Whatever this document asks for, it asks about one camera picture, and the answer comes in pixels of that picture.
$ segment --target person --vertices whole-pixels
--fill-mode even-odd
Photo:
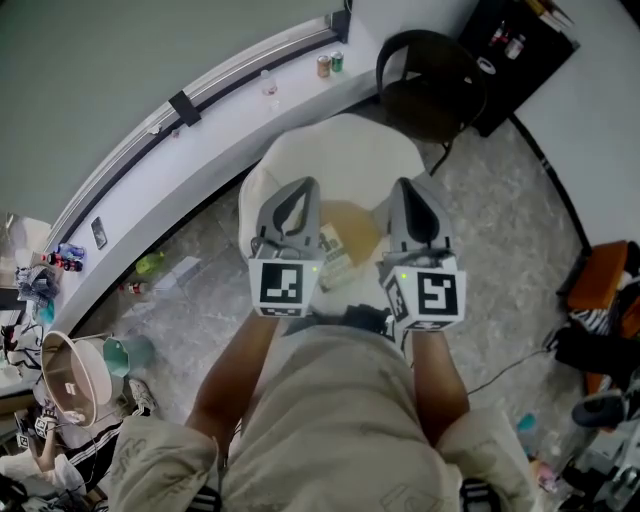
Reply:
[[[492,510],[539,509],[506,416],[470,410],[442,333],[412,333],[412,372],[378,333],[313,325],[273,339],[277,324],[249,315],[185,426],[124,421],[113,510],[458,512],[474,486]]]
[[[157,404],[147,386],[129,379],[129,387],[136,403],[132,416],[150,416]],[[107,427],[79,448],[57,454],[55,416],[49,414],[43,418],[49,427],[42,454],[38,456],[30,447],[18,455],[0,457],[0,474],[18,484],[30,478],[41,479],[59,492],[83,495],[91,491],[109,471],[122,421]]]

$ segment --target black strip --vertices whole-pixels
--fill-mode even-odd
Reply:
[[[318,48],[322,48],[323,46],[327,46],[327,45],[329,45],[331,43],[335,43],[337,41],[338,41],[338,36],[335,35],[333,37],[330,37],[329,39],[325,39],[323,41],[319,41],[319,42],[311,44],[309,46],[305,46],[304,48],[300,48],[300,49],[298,49],[298,50],[296,50],[294,52],[291,52],[291,53],[289,53],[287,55],[283,55],[282,57],[280,57],[279,59],[273,61],[271,64],[269,64],[265,68],[261,68],[261,69],[258,69],[256,71],[252,71],[247,76],[244,76],[244,77],[240,78],[239,80],[236,80],[232,84],[229,84],[224,89],[221,89],[220,91],[215,93],[213,96],[207,98],[202,103],[196,105],[196,109],[198,110],[198,112],[202,112],[203,110],[208,109],[216,101],[218,101],[221,98],[224,98],[227,94],[235,91],[238,87],[242,87],[243,85],[251,82],[251,80],[254,80],[254,79],[258,78],[263,69],[272,70],[274,68],[277,68],[278,66],[282,66],[283,64],[286,64],[290,60],[296,59],[296,58],[300,57],[301,55],[304,55],[305,53],[312,52],[313,50],[317,50]]]
[[[182,119],[187,126],[193,126],[202,119],[200,112],[196,110],[184,91],[180,91],[173,98],[170,98],[169,104],[175,109],[180,119]]]
[[[335,43],[337,41],[338,41],[338,36],[335,35],[335,36],[333,36],[333,37],[331,37],[329,39],[320,41],[318,43],[311,44],[311,45],[306,46],[304,48],[300,48],[300,49],[296,50],[295,52],[291,52],[288,55],[284,55],[281,58],[279,58],[278,60],[276,60],[276,61],[272,62],[271,64],[269,64],[269,69],[274,69],[274,68],[276,68],[278,66],[281,66],[282,64],[285,64],[285,63],[289,62],[290,60],[296,59],[299,56],[304,55],[305,53],[309,53],[309,52],[311,52],[313,50],[316,50],[316,49],[318,49],[318,48],[320,48],[322,46],[326,46],[328,44]],[[229,86],[225,87],[222,91],[214,94],[211,98],[208,98],[207,100],[205,100],[202,103],[200,103],[199,105],[197,105],[196,106],[196,110],[198,112],[202,112],[205,109],[209,108],[211,105],[213,105],[219,99],[221,99],[224,96],[226,96],[227,94],[235,91],[239,87],[242,87],[243,85],[245,85],[246,83],[250,82],[254,78],[257,78],[260,75],[260,71],[262,71],[262,70],[259,70],[259,71],[256,71],[254,73],[251,73],[247,77],[241,78],[240,80],[237,80],[233,84],[230,84]],[[111,179],[100,189],[100,191],[98,191],[98,193],[95,195],[95,197],[93,197],[91,199],[89,204],[87,204],[87,206],[85,206],[83,208],[82,213],[71,224],[69,229],[67,229],[66,233],[60,238],[60,243],[67,242],[69,240],[69,238],[71,238],[71,235],[78,229],[78,227],[80,226],[80,224],[82,224],[84,219],[89,216],[89,213],[91,213],[91,210],[93,210],[93,208],[95,208],[95,206],[102,200],[102,198],[105,195],[107,195],[107,193],[113,188],[113,186],[118,181],[120,181],[122,179],[122,177],[125,174],[127,174],[140,160],[142,160],[145,156],[147,156],[147,154],[151,150],[153,150],[158,144],[160,144],[164,139],[166,139],[171,134],[171,132],[173,132],[174,130],[178,129],[183,124],[184,124],[183,120],[182,119],[178,119],[175,123],[171,124],[170,126],[168,126],[165,129],[163,129],[158,135],[156,135],[154,137],[154,139],[152,141],[150,141],[144,148],[142,148],[131,160],[129,160],[125,165],[123,165],[122,169],[120,169],[114,176],[112,176]]]
[[[520,134],[524,137],[524,140],[527,141],[527,144],[529,144],[529,147],[532,149],[534,154],[538,157],[538,160],[540,160],[540,163],[542,164],[542,167],[544,167],[544,170],[547,172],[547,175],[549,176],[551,183],[553,183],[553,186],[558,191],[558,194],[560,195],[560,199],[564,203],[564,207],[567,209],[567,213],[571,218],[571,222],[573,222],[573,227],[575,228],[576,233],[578,234],[578,238],[580,238],[582,249],[584,251],[590,252],[591,244],[589,243],[587,234],[585,233],[584,228],[582,227],[582,222],[580,222],[580,217],[578,217],[578,212],[576,211],[575,206],[573,206],[573,202],[571,201],[571,198],[569,197],[567,190],[564,188],[564,185],[560,181],[560,178],[558,178],[558,174],[556,173],[555,169],[549,163],[549,160],[547,160],[547,157],[542,152],[542,149],[540,148],[540,146],[538,146],[538,143],[535,141],[535,139],[533,138],[529,130],[527,130],[526,126],[522,124],[520,119],[518,119],[515,114],[512,114],[509,116],[509,120],[515,125],[515,127],[518,129]]]
[[[171,134],[171,132],[178,129],[183,124],[184,123],[182,122],[182,120],[178,119],[175,123],[171,124],[169,127],[165,128],[158,135],[156,135],[153,138],[153,140],[151,140],[145,147],[143,147],[140,151],[138,151],[138,153],[133,158],[131,158],[131,160],[129,160],[125,165],[123,165],[122,169],[120,169],[116,174],[114,174],[106,183],[106,185],[103,186],[98,191],[95,197],[93,197],[91,201],[89,201],[89,204],[84,207],[80,216],[75,221],[73,221],[73,224],[71,224],[71,227],[67,229],[67,232],[60,239],[60,243],[67,242],[69,238],[71,238],[71,235],[75,233],[78,227],[80,227],[80,224],[82,224],[84,219],[88,217],[89,213],[91,213],[91,210],[94,209],[94,207],[102,200],[104,196],[107,195],[107,193],[114,187],[114,185],[124,177],[125,174],[127,174],[131,169],[133,169],[133,167],[140,160],[142,160],[145,156],[147,156],[147,154],[149,154],[158,144],[160,144],[164,139],[166,139]]]

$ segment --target black cable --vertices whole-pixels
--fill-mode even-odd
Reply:
[[[497,381],[500,377],[502,377],[505,373],[507,373],[509,370],[511,370],[512,368],[515,368],[518,365],[521,365],[522,363],[524,363],[526,360],[532,358],[533,356],[537,356],[540,354],[547,354],[549,351],[542,349],[542,350],[536,350],[535,352],[533,352],[532,354],[529,354],[526,357],[523,357],[522,359],[516,361],[515,363],[511,363],[509,366],[507,366],[506,368],[503,368],[493,379],[491,379],[489,382],[484,383],[482,386],[478,386],[475,389],[472,389],[471,391],[469,391],[469,395],[473,395],[474,393],[477,393],[478,391],[486,388],[487,386],[490,386],[491,384],[493,384],[495,381]]]

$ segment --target striped cloth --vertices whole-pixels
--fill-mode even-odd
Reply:
[[[611,333],[610,309],[576,309],[569,312],[569,318],[579,323],[589,334],[607,336]]]

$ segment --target clothing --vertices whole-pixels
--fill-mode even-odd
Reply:
[[[133,416],[149,416],[148,409],[136,409]],[[30,450],[18,455],[0,457],[0,473],[23,481],[41,478],[59,491],[68,490],[84,495],[104,478],[111,467],[122,422],[100,432],[79,448],[67,450],[54,460],[54,469],[41,471]]]
[[[42,472],[31,451],[25,450],[18,455],[0,457],[0,473],[20,482],[30,476],[40,475]]]
[[[229,511],[458,512],[463,478],[478,478],[498,493],[503,511],[537,510],[528,462],[506,417],[473,411],[431,447],[412,372],[382,336],[318,326],[274,340],[260,380],[226,471],[218,469],[215,440],[127,418],[111,508],[195,510],[209,495],[209,508],[199,510],[216,510],[221,498]]]

